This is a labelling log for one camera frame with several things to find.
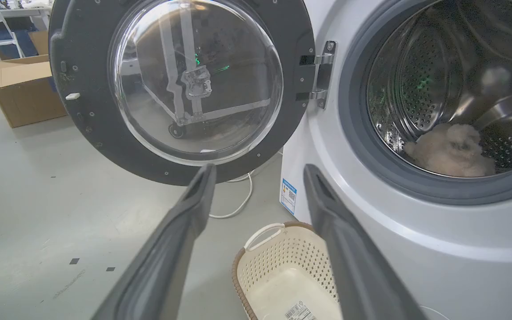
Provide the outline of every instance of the barcode label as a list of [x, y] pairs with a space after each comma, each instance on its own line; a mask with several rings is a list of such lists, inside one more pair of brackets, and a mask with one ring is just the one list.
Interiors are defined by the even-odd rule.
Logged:
[[282, 179], [282, 190], [280, 191], [280, 203], [295, 215], [295, 198], [297, 197], [297, 189], [293, 187], [285, 179]]
[[300, 306], [299, 304], [296, 304], [295, 306], [293, 306], [290, 311], [286, 312], [286, 318], [290, 319], [291, 316], [293, 316], [295, 314], [296, 311], [298, 311], [299, 309], [301, 309], [302, 306]]
[[303, 301], [297, 302], [284, 316], [287, 320], [317, 320]]

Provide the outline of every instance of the door hinge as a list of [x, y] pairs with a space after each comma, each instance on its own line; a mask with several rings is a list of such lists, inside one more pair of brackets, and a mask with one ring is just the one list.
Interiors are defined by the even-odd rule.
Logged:
[[314, 59], [315, 65], [318, 65], [319, 68], [315, 77], [315, 87], [309, 93], [309, 100], [315, 100], [317, 106], [321, 109], [325, 109], [325, 103], [327, 102], [336, 48], [337, 42], [327, 41], [323, 47], [323, 54], [315, 56]]

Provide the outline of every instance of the perforated basket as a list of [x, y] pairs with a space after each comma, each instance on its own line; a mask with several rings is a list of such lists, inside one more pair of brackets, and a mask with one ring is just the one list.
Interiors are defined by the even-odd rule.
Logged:
[[308, 224], [274, 223], [258, 230], [234, 259], [232, 280], [250, 320], [343, 318], [327, 246]]

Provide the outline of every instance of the metal frame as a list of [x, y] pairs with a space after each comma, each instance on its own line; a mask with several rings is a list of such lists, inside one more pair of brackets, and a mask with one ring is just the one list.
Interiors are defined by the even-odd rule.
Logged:
[[[191, 18], [191, 8], [183, 6], [179, 9], [179, 17], [181, 20], [181, 34], [183, 35], [183, 47], [185, 53], [185, 62], [187, 65], [186, 72], [191, 72], [197, 69], [196, 56], [195, 56], [195, 38], [193, 36], [193, 21]], [[165, 103], [153, 93], [147, 85], [144, 84], [146, 91], [157, 102], [165, 112], [177, 123], [179, 126], [185, 126], [197, 122], [212, 120], [234, 113], [244, 112], [256, 108], [267, 107], [270, 105], [270, 99], [260, 100], [254, 103], [237, 105], [230, 108], [221, 109], [218, 111], [211, 111], [203, 113], [203, 104], [201, 103], [202, 97], [192, 97], [191, 104], [193, 115], [185, 111], [183, 104], [183, 87], [177, 84], [179, 80], [179, 71], [177, 70], [177, 60], [175, 56], [175, 48], [173, 46], [173, 36], [171, 34], [171, 22], [164, 19], [159, 25], [161, 32], [162, 49], [164, 52], [165, 70], [167, 71], [168, 85], [167, 91], [173, 93], [173, 104], [175, 105], [175, 112], [171, 111]]]

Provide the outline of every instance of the concrete floor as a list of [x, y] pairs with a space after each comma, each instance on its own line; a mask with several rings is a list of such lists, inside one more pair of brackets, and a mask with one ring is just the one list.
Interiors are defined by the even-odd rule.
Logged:
[[[230, 269], [252, 233], [293, 219], [278, 202], [280, 167], [275, 156], [256, 171], [240, 215], [209, 221], [191, 257], [180, 319], [246, 318]], [[112, 164], [69, 117], [10, 129], [0, 111], [0, 319], [91, 318], [183, 190]], [[248, 181], [220, 184], [212, 213], [232, 212], [247, 192]], [[73, 258], [80, 260], [71, 265]]]

